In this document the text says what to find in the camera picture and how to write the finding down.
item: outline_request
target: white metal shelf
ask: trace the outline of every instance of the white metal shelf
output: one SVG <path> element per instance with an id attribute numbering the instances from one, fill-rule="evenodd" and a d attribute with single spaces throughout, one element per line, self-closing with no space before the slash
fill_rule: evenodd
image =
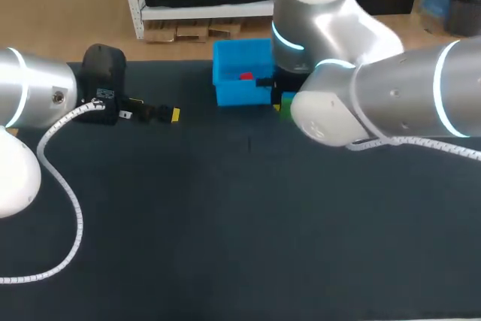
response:
<path id="1" fill-rule="evenodd" d="M 198 8 L 149 8 L 140 0 L 142 20 L 209 19 L 268 17 L 274 12 L 274 2 L 256 2 L 239 5 L 219 5 Z"/>
<path id="2" fill-rule="evenodd" d="M 129 0 L 129 7 L 137 39 L 144 39 L 145 20 L 269 17 L 274 12 L 274 1 L 216 7 L 149 8 L 144 0 Z"/>

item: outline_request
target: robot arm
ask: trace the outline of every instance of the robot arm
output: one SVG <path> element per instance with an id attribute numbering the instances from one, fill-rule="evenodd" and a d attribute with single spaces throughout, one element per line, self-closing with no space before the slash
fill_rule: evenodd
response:
<path id="1" fill-rule="evenodd" d="M 25 209 L 40 188 L 34 153 L 5 128 L 46 129 L 77 104 L 77 83 L 65 63 L 0 50 L 0 218 Z"/>
<path id="2" fill-rule="evenodd" d="M 480 39 L 404 52 L 355 0 L 275 0 L 273 49 L 306 74 L 291 113 L 319 143 L 481 135 Z"/>

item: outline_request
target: black mat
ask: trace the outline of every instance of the black mat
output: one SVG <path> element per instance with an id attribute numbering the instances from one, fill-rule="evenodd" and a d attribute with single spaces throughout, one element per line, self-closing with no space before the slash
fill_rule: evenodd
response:
<path id="1" fill-rule="evenodd" d="M 181 106 L 181 123 L 58 134 L 47 155 L 79 196 L 85 238 L 61 274 L 0 286 L 1 320 L 481 316 L 481 164 L 336 150 L 270 108 L 219 110 L 209 62 L 131 63 L 128 84 Z M 0 274 L 45 271 L 73 238 L 45 174 L 32 206 L 0 221 Z"/>

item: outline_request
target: blue plastic bin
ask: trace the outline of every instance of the blue plastic bin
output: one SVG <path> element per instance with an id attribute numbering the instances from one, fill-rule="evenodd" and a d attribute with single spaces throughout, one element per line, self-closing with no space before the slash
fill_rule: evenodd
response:
<path id="1" fill-rule="evenodd" d="M 241 80 L 243 73 L 254 80 Z M 256 87 L 256 79 L 272 77 L 270 39 L 217 41 L 213 46 L 213 85 L 220 107 L 271 103 L 271 87 Z"/>

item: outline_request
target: white cable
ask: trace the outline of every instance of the white cable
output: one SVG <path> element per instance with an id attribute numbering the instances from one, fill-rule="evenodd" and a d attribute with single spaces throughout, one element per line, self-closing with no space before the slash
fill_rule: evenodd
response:
<path id="1" fill-rule="evenodd" d="M 481 152 L 478 150 L 471 150 L 466 147 L 455 146 L 441 141 L 434 141 L 427 138 L 419 137 L 394 137 L 396 141 L 401 144 L 412 144 L 414 146 L 431 148 L 433 150 L 440 150 L 442 152 L 455 154 L 464 158 L 474 159 L 475 161 L 481 161 Z M 386 145 L 381 140 L 369 141 L 362 144 L 350 144 L 347 148 L 353 151 L 369 150 L 371 148 L 380 147 Z"/>
<path id="2" fill-rule="evenodd" d="M 40 163 L 53 175 L 53 177 L 59 182 L 60 186 L 67 192 L 68 197 L 70 198 L 75 211 L 75 216 L 77 218 L 77 235 L 75 236 L 74 245 L 72 246 L 70 252 L 68 253 L 67 257 L 60 263 L 60 265 L 52 268 L 49 271 L 46 271 L 42 274 L 35 274 L 32 276 L 25 276 L 25 277 L 0 277 L 0 284 L 16 284 L 16 283 L 30 283 L 35 281 L 44 280 L 46 278 L 52 277 L 54 274 L 58 274 L 61 270 L 63 270 L 67 265 L 71 262 L 71 260 L 75 257 L 77 253 L 80 242 L 82 241 L 83 235 L 83 217 L 82 217 L 82 210 L 80 209 L 80 204 L 78 202 L 77 196 L 75 195 L 72 188 L 68 185 L 67 181 L 64 177 L 48 162 L 47 157 L 44 155 L 45 146 L 49 140 L 67 123 L 69 123 L 74 118 L 80 116 L 81 114 L 91 112 L 91 111 L 102 111 L 105 109 L 104 104 L 101 101 L 94 101 L 92 103 L 88 103 L 82 105 L 81 107 L 73 110 L 65 117 L 61 118 L 57 123 L 55 123 L 52 128 L 50 128 L 47 133 L 42 137 L 40 142 L 37 146 L 37 157 Z"/>

